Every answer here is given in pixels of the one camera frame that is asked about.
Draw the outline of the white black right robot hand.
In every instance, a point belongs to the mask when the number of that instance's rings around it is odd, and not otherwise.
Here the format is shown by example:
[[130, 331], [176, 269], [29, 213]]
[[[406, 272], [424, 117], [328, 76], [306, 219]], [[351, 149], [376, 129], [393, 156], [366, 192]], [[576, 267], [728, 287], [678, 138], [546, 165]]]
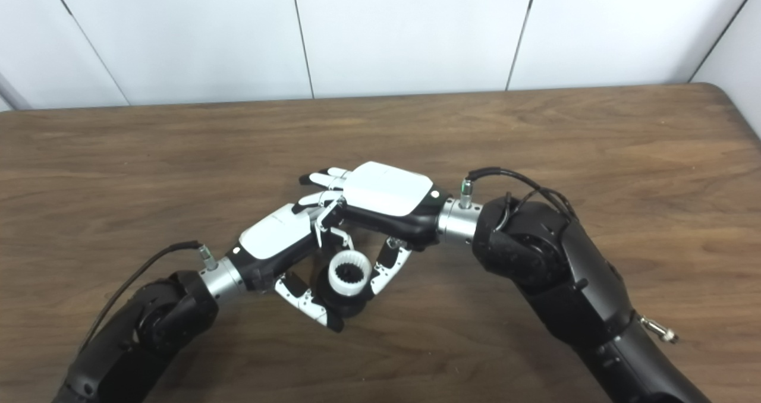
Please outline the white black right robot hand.
[[299, 182], [322, 189], [291, 208], [294, 214], [323, 209], [315, 220], [318, 236], [344, 221], [388, 236], [370, 277], [369, 297], [380, 294], [412, 251], [440, 243], [438, 219], [451, 194], [425, 175], [370, 161], [352, 171], [324, 168]]

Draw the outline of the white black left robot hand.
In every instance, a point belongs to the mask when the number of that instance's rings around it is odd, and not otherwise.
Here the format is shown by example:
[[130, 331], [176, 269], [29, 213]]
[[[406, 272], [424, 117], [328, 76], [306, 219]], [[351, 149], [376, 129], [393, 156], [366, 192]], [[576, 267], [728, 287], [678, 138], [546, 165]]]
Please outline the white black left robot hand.
[[223, 265], [237, 289], [273, 291], [319, 325], [340, 333], [344, 321], [339, 314], [291, 271], [320, 248], [315, 221], [324, 210], [320, 205], [283, 205], [242, 232]]

